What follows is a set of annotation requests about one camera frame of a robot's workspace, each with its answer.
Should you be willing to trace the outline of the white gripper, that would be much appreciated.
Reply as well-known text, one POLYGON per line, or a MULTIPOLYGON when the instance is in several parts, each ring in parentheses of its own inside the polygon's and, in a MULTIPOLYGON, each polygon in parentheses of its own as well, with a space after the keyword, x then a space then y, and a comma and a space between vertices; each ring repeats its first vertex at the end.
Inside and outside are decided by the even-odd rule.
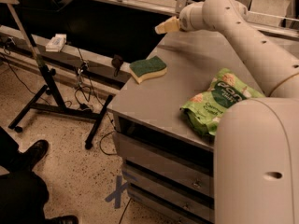
POLYGON ((176 16, 161 22, 155 27, 158 35, 177 32, 179 29, 184 31, 198 31, 206 28, 203 20, 203 2, 192 3, 183 8, 176 16))

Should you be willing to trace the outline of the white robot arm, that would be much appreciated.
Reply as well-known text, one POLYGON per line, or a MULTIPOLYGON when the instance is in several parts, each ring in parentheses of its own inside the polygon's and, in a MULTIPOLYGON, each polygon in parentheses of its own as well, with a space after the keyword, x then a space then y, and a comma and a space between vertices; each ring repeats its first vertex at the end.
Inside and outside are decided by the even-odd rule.
POLYGON ((215 224, 299 224, 298 60, 247 17, 247 8, 235 0, 205 0, 155 31, 221 33, 264 93, 233 105, 218 126, 215 224))

